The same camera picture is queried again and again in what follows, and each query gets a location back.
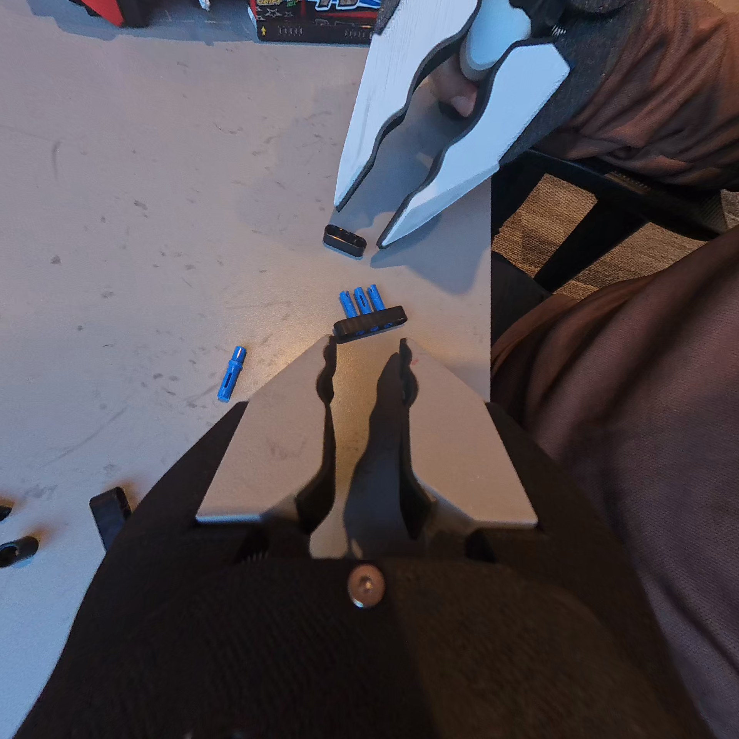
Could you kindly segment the black metal frame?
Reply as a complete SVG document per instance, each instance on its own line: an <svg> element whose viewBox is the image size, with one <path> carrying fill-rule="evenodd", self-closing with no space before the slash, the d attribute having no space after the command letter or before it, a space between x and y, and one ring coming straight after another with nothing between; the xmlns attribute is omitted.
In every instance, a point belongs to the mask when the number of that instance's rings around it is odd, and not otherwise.
<svg viewBox="0 0 739 739"><path fill-rule="evenodd" d="M674 186L600 159L567 161L530 149L492 176L492 236L546 174L596 198L594 206L533 278L551 293L648 223L703 242L729 229L721 189Z"/></svg>

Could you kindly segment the short black toy beam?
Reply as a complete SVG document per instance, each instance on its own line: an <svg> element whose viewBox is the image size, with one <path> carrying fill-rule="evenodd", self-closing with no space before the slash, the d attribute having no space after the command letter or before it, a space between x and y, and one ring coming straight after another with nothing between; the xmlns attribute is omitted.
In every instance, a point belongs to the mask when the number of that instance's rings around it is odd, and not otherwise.
<svg viewBox="0 0 739 739"><path fill-rule="evenodd" d="M335 224L326 225L322 242L326 247L354 259L361 259L366 250L366 240L363 236Z"/></svg>

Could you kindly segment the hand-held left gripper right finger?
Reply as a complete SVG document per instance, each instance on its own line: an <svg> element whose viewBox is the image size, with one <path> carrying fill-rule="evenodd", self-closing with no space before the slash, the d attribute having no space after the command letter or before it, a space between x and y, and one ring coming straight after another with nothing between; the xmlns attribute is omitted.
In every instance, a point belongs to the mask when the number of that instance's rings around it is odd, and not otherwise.
<svg viewBox="0 0 739 739"><path fill-rule="evenodd" d="M483 398L420 344L399 346L400 507L413 540L532 530L538 516Z"/></svg>

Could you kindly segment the person's right hand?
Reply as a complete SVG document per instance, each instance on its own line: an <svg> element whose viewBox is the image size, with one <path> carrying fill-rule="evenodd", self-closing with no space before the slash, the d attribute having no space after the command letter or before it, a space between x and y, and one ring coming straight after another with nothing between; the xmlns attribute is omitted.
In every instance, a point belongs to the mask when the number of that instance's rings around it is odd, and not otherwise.
<svg viewBox="0 0 739 739"><path fill-rule="evenodd" d="M430 81L439 102L453 109L456 115L467 118L473 113L478 83L463 74L458 53L442 62L430 74Z"/></svg>

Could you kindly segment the person's brown sweater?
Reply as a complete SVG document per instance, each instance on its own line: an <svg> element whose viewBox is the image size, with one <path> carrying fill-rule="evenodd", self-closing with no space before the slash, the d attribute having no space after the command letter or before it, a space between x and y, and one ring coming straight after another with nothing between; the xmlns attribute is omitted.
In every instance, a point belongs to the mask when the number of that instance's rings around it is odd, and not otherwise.
<svg viewBox="0 0 739 739"><path fill-rule="evenodd" d="M738 735L738 233L492 345L493 402L622 541L716 737Z"/></svg>

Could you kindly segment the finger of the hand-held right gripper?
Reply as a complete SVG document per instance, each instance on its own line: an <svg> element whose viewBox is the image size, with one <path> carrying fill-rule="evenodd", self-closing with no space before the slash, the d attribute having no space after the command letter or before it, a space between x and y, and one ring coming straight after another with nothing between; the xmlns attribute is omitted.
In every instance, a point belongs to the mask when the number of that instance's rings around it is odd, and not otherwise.
<svg viewBox="0 0 739 739"><path fill-rule="evenodd" d="M378 238L378 248L416 231L495 174L569 72L553 43L515 44L485 81L475 119L438 154L426 180L403 200Z"/></svg>
<svg viewBox="0 0 739 739"><path fill-rule="evenodd" d="M465 35L479 5L477 1L382 3L339 162L338 211L370 172L383 138L403 121L430 61Z"/></svg>

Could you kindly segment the red toy brick car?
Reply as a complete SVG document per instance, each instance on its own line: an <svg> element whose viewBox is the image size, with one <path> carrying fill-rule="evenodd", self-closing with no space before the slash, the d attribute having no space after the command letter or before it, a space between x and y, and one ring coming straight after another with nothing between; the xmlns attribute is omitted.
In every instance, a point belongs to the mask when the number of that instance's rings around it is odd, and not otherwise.
<svg viewBox="0 0 739 739"><path fill-rule="evenodd" d="M88 15L117 28L150 25L154 11L166 2L73 1ZM247 1L243 5L261 42L339 43L367 45L382 2L379 1Z"/></svg>

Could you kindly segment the white desk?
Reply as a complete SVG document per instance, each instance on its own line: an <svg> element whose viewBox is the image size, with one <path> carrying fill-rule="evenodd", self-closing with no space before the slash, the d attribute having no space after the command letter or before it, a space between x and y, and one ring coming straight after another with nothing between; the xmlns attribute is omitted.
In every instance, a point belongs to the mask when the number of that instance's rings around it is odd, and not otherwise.
<svg viewBox="0 0 739 739"><path fill-rule="evenodd" d="M243 5L168 2L116 30L69 2L2 2L2 737L48 679L104 556L89 499L133 504L234 402L375 283L405 327L342 346L338 499L401 337L487 395L487 184L386 251L375 241L455 132L428 86L334 214L366 50L259 43ZM335 224L361 259L326 247Z"/></svg>

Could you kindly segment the long black toy beam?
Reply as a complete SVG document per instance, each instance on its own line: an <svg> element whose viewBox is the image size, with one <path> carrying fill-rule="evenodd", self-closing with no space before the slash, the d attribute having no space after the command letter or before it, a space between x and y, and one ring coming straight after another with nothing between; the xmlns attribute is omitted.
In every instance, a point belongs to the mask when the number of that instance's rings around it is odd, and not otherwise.
<svg viewBox="0 0 739 739"><path fill-rule="evenodd" d="M337 321L333 326L336 341L340 344L382 333L405 324L408 317L402 306L373 310Z"/></svg>
<svg viewBox="0 0 739 739"><path fill-rule="evenodd" d="M131 517L132 506L124 488L117 485L91 497L89 509L104 551L107 553Z"/></svg>

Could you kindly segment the person's right forearm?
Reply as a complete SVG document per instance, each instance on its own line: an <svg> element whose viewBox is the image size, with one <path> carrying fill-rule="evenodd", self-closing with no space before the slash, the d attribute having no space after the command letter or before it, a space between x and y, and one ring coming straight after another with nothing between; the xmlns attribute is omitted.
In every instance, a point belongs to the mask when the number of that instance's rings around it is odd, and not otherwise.
<svg viewBox="0 0 739 739"><path fill-rule="evenodd" d="M737 192L737 13L651 2L601 86L537 149L671 186Z"/></svg>

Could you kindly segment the black toy bushing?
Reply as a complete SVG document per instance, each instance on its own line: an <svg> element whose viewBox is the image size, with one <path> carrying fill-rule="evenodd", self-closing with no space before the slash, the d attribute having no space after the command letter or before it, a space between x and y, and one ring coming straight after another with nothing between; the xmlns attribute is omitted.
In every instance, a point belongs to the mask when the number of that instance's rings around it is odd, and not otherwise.
<svg viewBox="0 0 739 739"><path fill-rule="evenodd" d="M39 540L32 536L1 544L1 568L9 568L27 559L33 558L39 549Z"/></svg>

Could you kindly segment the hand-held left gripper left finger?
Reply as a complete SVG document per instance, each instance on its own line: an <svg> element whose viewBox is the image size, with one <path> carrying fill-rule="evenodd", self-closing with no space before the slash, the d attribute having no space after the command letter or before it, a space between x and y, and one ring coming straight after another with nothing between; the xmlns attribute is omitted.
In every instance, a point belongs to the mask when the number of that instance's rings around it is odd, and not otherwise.
<svg viewBox="0 0 739 739"><path fill-rule="evenodd" d="M197 511L204 525L296 524L312 533L336 495L336 339L321 337L256 391Z"/></svg>

